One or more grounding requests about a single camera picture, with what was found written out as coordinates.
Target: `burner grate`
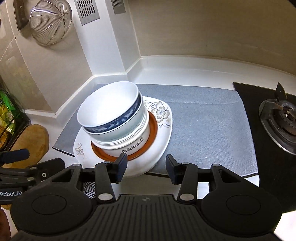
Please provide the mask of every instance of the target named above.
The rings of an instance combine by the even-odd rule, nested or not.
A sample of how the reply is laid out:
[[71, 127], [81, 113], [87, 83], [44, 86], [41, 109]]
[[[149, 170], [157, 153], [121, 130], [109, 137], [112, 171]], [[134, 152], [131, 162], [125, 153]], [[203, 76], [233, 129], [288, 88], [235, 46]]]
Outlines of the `burner grate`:
[[276, 99], [268, 99], [259, 107], [260, 120], [274, 142], [296, 155], [296, 106], [287, 101], [284, 88], [278, 83]]

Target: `wooden cutting board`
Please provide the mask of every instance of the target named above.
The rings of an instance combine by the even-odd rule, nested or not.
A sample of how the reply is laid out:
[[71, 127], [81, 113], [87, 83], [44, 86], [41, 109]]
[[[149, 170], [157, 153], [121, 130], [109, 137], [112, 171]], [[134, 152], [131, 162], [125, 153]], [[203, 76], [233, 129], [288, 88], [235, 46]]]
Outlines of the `wooden cutting board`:
[[[48, 152], [49, 136], [47, 130], [41, 125], [28, 126], [16, 143], [11, 148], [13, 150], [28, 149], [30, 157], [27, 160], [4, 164], [2, 167], [8, 168], [26, 168], [27, 166], [37, 164], [40, 159]], [[3, 208], [10, 210], [10, 205], [2, 205]]]

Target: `gray mat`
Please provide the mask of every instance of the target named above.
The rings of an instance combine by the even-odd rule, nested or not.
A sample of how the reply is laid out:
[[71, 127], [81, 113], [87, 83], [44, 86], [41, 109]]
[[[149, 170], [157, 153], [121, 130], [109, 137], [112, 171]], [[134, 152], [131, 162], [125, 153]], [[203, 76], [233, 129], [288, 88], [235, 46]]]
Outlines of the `gray mat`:
[[[167, 175], [167, 154], [172, 154], [178, 162], [191, 162], [199, 168], [219, 163], [241, 176], [258, 172], [247, 115], [236, 91], [179, 85], [138, 84], [138, 87], [142, 95], [168, 103], [173, 114], [170, 142], [150, 173]], [[77, 112], [54, 148], [73, 154], [80, 129], [76, 116]]]

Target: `green package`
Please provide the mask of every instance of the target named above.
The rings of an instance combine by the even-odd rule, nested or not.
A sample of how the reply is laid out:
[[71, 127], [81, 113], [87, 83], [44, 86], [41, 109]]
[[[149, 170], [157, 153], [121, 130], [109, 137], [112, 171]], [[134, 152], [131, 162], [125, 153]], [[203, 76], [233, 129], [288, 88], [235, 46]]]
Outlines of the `green package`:
[[[10, 121], [13, 119], [13, 114], [11, 111], [14, 111], [15, 107], [9, 100], [8, 96], [5, 94], [5, 92], [0, 91], [0, 126], [3, 128], [6, 128], [6, 126], [10, 123]], [[9, 131], [11, 134], [14, 134], [15, 130], [15, 122], [12, 121], [7, 128], [7, 131]]]

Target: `air vent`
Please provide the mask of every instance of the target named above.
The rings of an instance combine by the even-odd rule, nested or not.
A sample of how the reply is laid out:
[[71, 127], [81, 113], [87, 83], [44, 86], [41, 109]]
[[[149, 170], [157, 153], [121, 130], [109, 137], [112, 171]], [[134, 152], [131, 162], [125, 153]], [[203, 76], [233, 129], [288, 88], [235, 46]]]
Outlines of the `air vent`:
[[82, 25], [100, 18], [95, 0], [75, 0], [75, 5]]
[[111, 0], [111, 2], [112, 2], [113, 9], [114, 9], [114, 14], [126, 12], [123, 0]]

